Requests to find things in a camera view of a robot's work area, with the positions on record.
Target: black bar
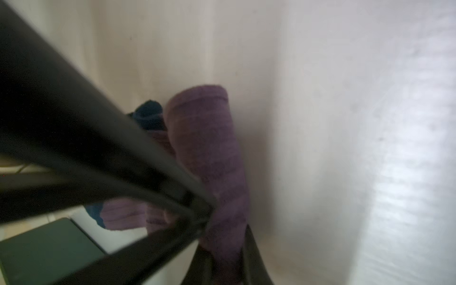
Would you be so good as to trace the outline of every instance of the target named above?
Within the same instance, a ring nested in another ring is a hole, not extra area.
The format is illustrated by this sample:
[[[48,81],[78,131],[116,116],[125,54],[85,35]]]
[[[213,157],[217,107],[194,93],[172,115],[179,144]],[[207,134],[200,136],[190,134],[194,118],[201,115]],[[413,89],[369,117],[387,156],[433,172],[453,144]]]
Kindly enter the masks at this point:
[[[109,189],[75,183],[50,172],[0,177],[0,223],[116,197]]]
[[[155,232],[54,285],[140,284],[187,247],[200,233],[195,226],[182,225]]]
[[[66,152],[75,160],[86,159],[109,171],[119,166],[116,155],[120,155],[120,161],[128,159],[129,164],[122,168],[131,170],[122,174],[140,180],[146,179],[147,171],[153,169],[215,205],[214,197],[201,183],[179,167],[2,1],[0,84],[3,130],[26,135],[37,143]]]
[[[245,230],[242,248],[244,285],[274,285],[264,266],[250,226]]]
[[[129,183],[113,175],[105,174],[91,166],[73,161],[69,157],[64,157],[51,150],[24,142],[21,137],[0,133],[0,147],[12,157],[17,157],[24,161],[30,161],[33,158],[38,164],[55,169],[63,175],[71,175],[71,178],[75,181],[90,184],[93,188],[102,189],[103,191],[108,189],[116,192],[117,196],[127,196],[147,201],[158,207],[169,209],[190,220],[195,219],[195,214],[191,209],[152,189]]]
[[[198,245],[181,285],[211,285],[213,261],[210,252]]]

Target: drying rack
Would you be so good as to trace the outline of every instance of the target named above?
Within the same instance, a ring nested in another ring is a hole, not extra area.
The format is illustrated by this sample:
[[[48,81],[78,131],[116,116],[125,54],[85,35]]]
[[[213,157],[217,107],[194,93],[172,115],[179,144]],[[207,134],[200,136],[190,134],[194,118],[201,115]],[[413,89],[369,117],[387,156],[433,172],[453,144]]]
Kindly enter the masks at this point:
[[[0,1],[0,154],[52,172],[5,175],[0,223],[132,197],[172,211],[172,228],[55,284],[140,284],[197,239],[214,197]],[[250,228],[244,284],[272,284]],[[209,285],[212,257],[198,247],[182,285]]]

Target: dark blue fabric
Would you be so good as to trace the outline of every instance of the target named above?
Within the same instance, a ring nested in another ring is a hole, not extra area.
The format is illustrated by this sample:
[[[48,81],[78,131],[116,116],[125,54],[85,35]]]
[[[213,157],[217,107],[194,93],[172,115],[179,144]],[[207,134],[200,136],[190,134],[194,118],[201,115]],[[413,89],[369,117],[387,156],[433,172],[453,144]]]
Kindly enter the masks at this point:
[[[95,203],[92,205],[85,205],[84,208],[86,209],[87,214],[94,219],[97,224],[102,227],[106,228],[104,226],[103,219],[100,216],[101,210],[103,210],[103,203]]]
[[[149,100],[128,116],[144,130],[166,130],[161,113],[163,108],[160,103]]]
[[[144,130],[166,130],[161,113],[163,113],[163,108],[160,103],[149,100],[136,108],[134,112],[127,115]],[[102,202],[86,205],[84,208],[86,209],[87,214],[97,221],[97,224],[100,227],[106,228],[103,219],[100,216],[101,210],[103,209]]]

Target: green panel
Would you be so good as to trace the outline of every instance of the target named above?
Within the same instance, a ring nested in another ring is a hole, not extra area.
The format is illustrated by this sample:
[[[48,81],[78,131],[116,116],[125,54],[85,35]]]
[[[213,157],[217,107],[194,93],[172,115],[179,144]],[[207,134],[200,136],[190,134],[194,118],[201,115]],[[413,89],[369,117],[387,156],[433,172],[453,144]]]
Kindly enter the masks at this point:
[[[0,268],[9,285],[47,285],[103,256],[67,218],[0,242]]]

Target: towel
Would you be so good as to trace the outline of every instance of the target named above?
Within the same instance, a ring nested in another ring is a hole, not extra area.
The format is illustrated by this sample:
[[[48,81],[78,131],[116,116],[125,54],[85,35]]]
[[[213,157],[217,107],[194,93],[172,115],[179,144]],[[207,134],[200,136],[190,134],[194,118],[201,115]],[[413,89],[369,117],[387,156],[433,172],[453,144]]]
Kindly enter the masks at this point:
[[[175,95],[166,105],[163,117],[155,115],[154,119],[164,119],[164,127],[149,130],[148,135],[199,177],[218,201],[199,240],[214,258],[214,281],[238,284],[242,276],[241,249],[249,215],[249,191],[227,92],[214,85],[193,87]],[[154,205],[130,198],[104,202],[100,217],[110,230],[146,227],[149,233],[166,228],[176,219]]]

